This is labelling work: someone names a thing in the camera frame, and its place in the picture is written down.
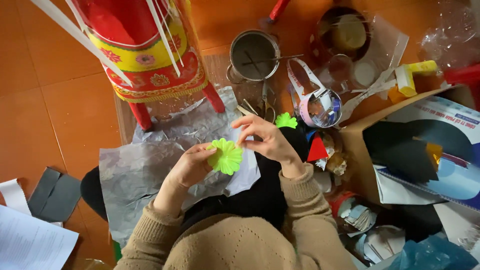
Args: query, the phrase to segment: black pants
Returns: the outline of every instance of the black pants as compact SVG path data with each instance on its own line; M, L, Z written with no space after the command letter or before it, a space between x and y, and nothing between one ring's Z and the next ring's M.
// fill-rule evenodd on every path
M293 146L302 161L308 156L308 143L305 136L297 129L282 127L280 131ZM287 203L280 187L278 172L280 163L269 160L255 153L261 177L249 189L233 196L225 195L205 198L185 212L180 231L184 232L195 223L216 214L234 214L242 217L261 217L280 229ZM103 219L107 220L107 212L103 202L98 167L88 172L80 186L85 202Z

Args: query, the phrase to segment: person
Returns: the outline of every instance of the person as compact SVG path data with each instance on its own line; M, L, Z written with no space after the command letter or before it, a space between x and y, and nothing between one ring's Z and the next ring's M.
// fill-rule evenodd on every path
M255 115L232 127L242 129L237 145L256 152L260 179L250 190L208 197L183 212L189 187L212 170L207 159L216 152L206 150L209 143L188 149L143 209L115 270L356 269L312 177L313 166L304 163L305 137ZM262 141L246 140L252 135ZM85 201L94 205L91 198Z

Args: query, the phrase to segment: green flower petal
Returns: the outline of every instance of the green flower petal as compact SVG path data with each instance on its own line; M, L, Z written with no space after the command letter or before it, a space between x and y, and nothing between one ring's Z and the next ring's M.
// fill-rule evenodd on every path
M282 113L276 117L275 124L277 127L287 126L296 128L298 123L297 119L291 118L288 112Z
M217 148L215 154L208 158L208 165L212 166L215 171L221 171L224 174L233 175L240 169L242 162L243 150L235 147L233 141L227 141L224 138L214 140L211 146L206 149Z

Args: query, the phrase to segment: red paper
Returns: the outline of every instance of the red paper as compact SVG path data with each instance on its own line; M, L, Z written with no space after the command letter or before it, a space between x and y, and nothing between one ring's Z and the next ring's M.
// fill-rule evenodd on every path
M325 149L320 135L318 135L318 132L316 132L313 136L312 146L310 147L310 152L308 153L307 162L320 160L323 158L328 158L327 150Z

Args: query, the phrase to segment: paper decoration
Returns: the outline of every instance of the paper decoration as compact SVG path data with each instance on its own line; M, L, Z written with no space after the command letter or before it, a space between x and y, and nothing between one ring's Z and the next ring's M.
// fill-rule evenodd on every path
M224 138L214 140L212 145L206 149L217 148L216 153L208 158L208 164L214 171L221 171L224 174L233 175L240 169L242 162L242 148L235 147L233 141L227 141Z
M310 147L310 152L308 153L307 162L320 160L323 158L328 158L327 150L325 149L322 138L318 135L318 132L315 133L312 141L312 146Z
M291 128L296 128L298 123L296 118L290 117L290 114L288 112L285 112L276 117L275 125L277 127L287 126Z

